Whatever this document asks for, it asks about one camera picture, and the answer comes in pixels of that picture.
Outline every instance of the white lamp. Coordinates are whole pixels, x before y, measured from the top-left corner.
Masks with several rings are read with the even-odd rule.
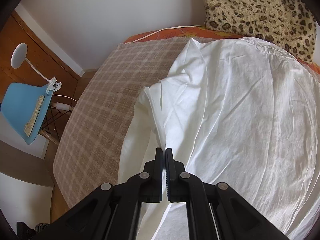
[[[27,51],[28,51],[28,46],[25,43],[19,44],[14,52],[12,53],[11,57],[11,66],[14,69],[17,69],[21,66],[23,61],[25,60],[26,62],[29,63],[29,65],[40,75],[42,76],[45,80],[49,82],[48,88],[46,90],[46,93],[48,93],[50,90],[53,92],[59,90],[61,88],[61,82],[57,83],[57,79],[53,77],[51,80],[47,79],[44,75],[42,75],[32,64],[31,62],[26,58],[27,56]]]

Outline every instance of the white cloth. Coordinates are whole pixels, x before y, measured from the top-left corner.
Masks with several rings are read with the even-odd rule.
[[[186,171],[228,183],[290,239],[303,239],[320,207],[319,110],[318,80],[276,45],[190,39],[167,78],[139,95],[118,182],[141,172],[156,147],[172,148]],[[137,239],[188,239],[185,206],[165,194],[143,207]]]

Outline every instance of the leopard print fabric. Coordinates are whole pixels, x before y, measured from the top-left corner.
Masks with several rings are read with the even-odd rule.
[[[272,42],[311,63],[316,19],[301,0],[204,0],[205,27]]]

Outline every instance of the screw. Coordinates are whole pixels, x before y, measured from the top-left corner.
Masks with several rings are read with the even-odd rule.
[[[190,178],[190,173],[187,173],[184,171],[184,172],[180,173],[180,177],[183,179],[188,179],[188,178]]]
[[[110,184],[110,183],[103,183],[103,184],[100,186],[100,188],[101,188],[102,190],[109,190],[109,189],[111,189],[111,184]]]
[[[147,172],[142,172],[142,173],[140,173],[139,177],[142,179],[147,179],[150,177],[150,174]]]
[[[224,183],[224,182],[220,182],[218,184],[218,188],[219,189],[222,189],[222,190],[226,190],[228,188],[228,184],[227,183]]]

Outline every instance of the white cylinder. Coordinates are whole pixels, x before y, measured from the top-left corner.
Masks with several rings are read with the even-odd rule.
[[[58,102],[57,102],[56,108],[57,108],[57,109],[60,109],[60,110],[69,111],[69,110],[70,110],[70,105],[63,104],[63,103],[58,103]]]

